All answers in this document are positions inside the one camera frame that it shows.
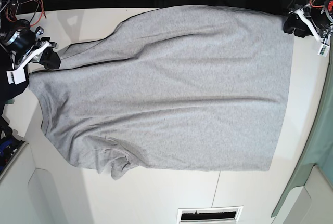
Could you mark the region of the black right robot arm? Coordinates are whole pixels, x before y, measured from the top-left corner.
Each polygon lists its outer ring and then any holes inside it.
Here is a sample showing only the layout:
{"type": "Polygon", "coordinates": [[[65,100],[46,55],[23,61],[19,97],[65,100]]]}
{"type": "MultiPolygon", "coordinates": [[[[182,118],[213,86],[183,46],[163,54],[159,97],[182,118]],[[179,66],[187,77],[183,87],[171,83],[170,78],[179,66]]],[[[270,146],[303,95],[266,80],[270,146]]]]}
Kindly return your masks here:
{"type": "Polygon", "coordinates": [[[50,37],[40,37],[44,29],[40,26],[32,29],[36,24],[31,19],[16,17],[19,6],[29,2],[36,2],[37,8],[41,10],[40,16],[45,15],[42,0],[1,0],[1,68],[15,69],[28,55],[48,44],[31,62],[47,70],[58,69],[61,61],[54,51],[57,43],[51,42],[50,37]]]}

